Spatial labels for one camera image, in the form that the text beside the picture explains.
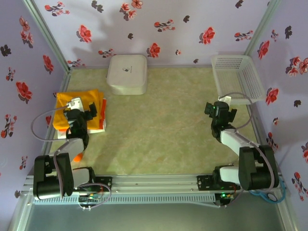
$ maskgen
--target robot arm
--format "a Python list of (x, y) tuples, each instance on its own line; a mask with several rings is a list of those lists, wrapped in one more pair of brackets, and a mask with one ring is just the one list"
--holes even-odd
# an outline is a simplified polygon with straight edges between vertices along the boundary
[[(88, 146), (87, 121), (96, 116), (96, 107), (92, 104), (89, 111), (84, 111), (80, 98), (72, 99), (67, 103), (67, 107), (70, 109), (64, 110), (69, 123), (66, 131), (67, 140), (57, 151), (38, 156), (34, 162), (33, 195), (37, 200), (60, 196), (59, 178), (62, 181), (63, 196), (70, 196), (74, 188), (83, 183), (93, 182), (95, 178), (91, 167), (72, 170), (71, 160)], [(53, 174), (56, 169), (54, 156), (60, 175)]]
[(218, 166), (213, 171), (216, 182), (232, 182), (240, 185), (244, 190), (256, 190), (268, 188), (271, 176), (268, 166), (260, 155), (257, 148), (261, 150), (269, 161), (274, 173), (274, 187), (279, 184), (277, 166), (274, 152), (268, 145), (259, 145), (251, 142), (241, 134), (235, 127), (230, 125), (235, 118), (236, 110), (229, 112), (229, 106), (225, 102), (215, 102), (214, 105), (206, 104), (205, 114), (212, 118), (212, 135), (220, 142), (227, 145), (239, 156), (239, 166)]

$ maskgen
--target beige mat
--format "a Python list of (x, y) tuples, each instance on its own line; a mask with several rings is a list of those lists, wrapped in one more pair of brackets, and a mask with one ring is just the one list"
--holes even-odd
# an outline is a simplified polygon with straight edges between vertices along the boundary
[[(98, 88), (107, 98), (104, 133), (90, 134), (80, 163), (96, 174), (211, 173), (237, 155), (211, 135), (206, 102), (217, 99), (210, 68), (150, 68), (144, 95), (113, 95), (106, 84), (107, 70), (75, 70), (68, 91)], [(248, 119), (246, 106), (234, 107), (234, 126)], [(255, 140), (252, 126), (242, 134)], [(54, 150), (61, 145), (55, 142)]]

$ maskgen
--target blue cable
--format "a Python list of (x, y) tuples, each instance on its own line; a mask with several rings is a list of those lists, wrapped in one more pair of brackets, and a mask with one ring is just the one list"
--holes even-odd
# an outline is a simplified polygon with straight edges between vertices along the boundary
[(279, 178), (279, 182), (280, 182), (281, 187), (282, 187), (282, 198), (280, 198), (280, 199), (277, 200), (277, 201), (273, 201), (273, 200), (269, 199), (269, 197), (267, 196), (267, 194), (266, 194), (266, 193), (263, 193), (263, 192), (258, 192), (258, 191), (254, 192), (254, 191), (252, 191), (252, 190), (250, 190), (249, 192), (250, 192), (252, 195), (254, 195), (254, 196), (261, 196), (265, 201), (267, 201), (267, 202), (269, 202), (269, 203), (271, 203), (271, 204), (278, 204), (278, 203), (280, 203), (281, 201), (283, 201), (283, 200), (285, 199), (285, 194), (286, 194), (286, 192), (285, 192), (285, 186), (284, 186), (283, 180), (282, 180), (281, 178)]

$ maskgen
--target cable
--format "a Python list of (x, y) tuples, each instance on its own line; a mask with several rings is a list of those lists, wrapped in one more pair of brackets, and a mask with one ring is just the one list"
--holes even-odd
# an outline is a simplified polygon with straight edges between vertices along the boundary
[[(250, 99), (247, 95), (245, 95), (245, 94), (243, 94), (243, 93), (241, 93), (241, 92), (231, 92), (231, 93), (228, 93), (228, 94), (223, 95), (223, 96), (220, 97), (220, 98), (224, 98), (224, 97), (226, 97), (226, 96), (235, 95), (235, 94), (242, 95), (244, 98), (246, 98), (246, 99), (249, 101), (250, 104), (253, 104), (252, 101), (251, 101), (251, 99)], [(266, 192), (271, 191), (271, 190), (273, 189), (273, 187), (274, 187), (274, 183), (275, 183), (274, 171), (273, 171), (272, 167), (270, 166), (270, 163), (269, 163), (268, 159), (267, 159), (266, 156), (263, 154), (263, 152), (259, 149), (259, 147), (256, 146), (253, 142), (251, 142), (251, 141), (250, 141), (249, 139), (247, 139), (246, 137), (242, 136), (242, 135), (241, 135), (240, 133), (238, 133), (238, 131), (237, 131), (238, 129), (244, 128), (245, 126), (247, 126), (247, 125), (251, 122), (251, 120), (252, 120), (252, 114), (253, 114), (253, 111), (251, 110), (249, 120), (248, 120), (246, 123), (244, 123), (243, 125), (237, 127), (237, 128), (235, 129), (234, 132), (235, 132), (235, 134), (236, 134), (238, 137), (244, 139), (248, 144), (252, 145), (252, 146), (260, 153), (261, 157), (264, 159), (264, 162), (265, 162), (266, 165), (268, 166), (268, 169), (269, 169), (269, 172), (270, 172), (270, 179), (271, 179), (271, 181), (270, 181), (270, 186), (269, 186), (269, 188), (266, 189), (266, 190), (259, 190), (259, 191), (261, 191), (261, 192), (266, 193)]]
[(208, 206), (208, 207), (213, 207), (213, 208), (220, 208), (220, 205), (215, 204), (215, 202), (213, 203), (214, 205), (202, 203), (202, 202), (189, 202), (189, 204), (193, 204), (193, 205), (202, 205), (202, 206)]
[(37, 138), (37, 139), (40, 140), (40, 141), (49, 141), (49, 142), (52, 142), (52, 141), (64, 141), (64, 140), (66, 140), (66, 139), (51, 139), (51, 140), (44, 139), (44, 138), (41, 138), (41, 137), (37, 136), (37, 135), (34, 133), (34, 130), (33, 130), (33, 125), (34, 125), (34, 122), (36, 121), (37, 118), (41, 117), (41, 116), (44, 115), (44, 114), (47, 114), (47, 113), (50, 113), (50, 112), (54, 112), (54, 111), (57, 111), (57, 110), (61, 110), (61, 109), (64, 109), (64, 108), (67, 108), (67, 106), (59, 107), (59, 108), (55, 108), (55, 109), (52, 109), (52, 110), (43, 112), (42, 114), (40, 114), (40, 115), (38, 115), (37, 117), (34, 118), (34, 120), (33, 120), (32, 123), (31, 123), (31, 131), (32, 131), (32, 134), (35, 136), (35, 138)]
[(263, 193), (263, 192), (254, 192), (253, 190), (250, 190), (249, 192), (254, 195), (254, 196), (260, 196), (262, 197), (265, 201), (271, 203), (271, 204), (278, 204), (280, 202), (282, 202), (285, 199), (285, 195), (286, 195), (286, 191), (285, 191), (285, 185), (283, 180), (279, 177), (279, 183), (281, 184), (282, 187), (282, 197), (277, 200), (277, 201), (273, 201), (269, 198), (268, 194)]
[(104, 186), (105, 188), (108, 189), (108, 191), (109, 191), (109, 196), (107, 197), (106, 200), (104, 200), (104, 201), (98, 203), (97, 205), (92, 205), (92, 206), (89, 205), (88, 208), (86, 208), (85, 206), (82, 207), (82, 206), (80, 205), (80, 203), (78, 202), (78, 205), (79, 205), (83, 210), (91, 210), (92, 208), (96, 208), (96, 207), (98, 207), (98, 206), (100, 206), (100, 205), (106, 203), (107, 201), (109, 201), (109, 199), (110, 199), (110, 197), (111, 197), (111, 189), (109, 188), (109, 186), (107, 186), (107, 185), (105, 185), (105, 184), (103, 184), (103, 183), (86, 183), (86, 184), (81, 184), (81, 185), (79, 185), (77, 188), (84, 187), (84, 186), (91, 186), (91, 185), (100, 185), (100, 186)]

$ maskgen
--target white box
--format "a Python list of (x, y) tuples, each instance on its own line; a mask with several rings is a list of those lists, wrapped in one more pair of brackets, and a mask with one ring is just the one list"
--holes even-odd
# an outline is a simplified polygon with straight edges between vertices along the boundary
[(115, 55), (111, 58), (107, 84), (116, 95), (142, 95), (147, 87), (147, 60), (143, 55)]

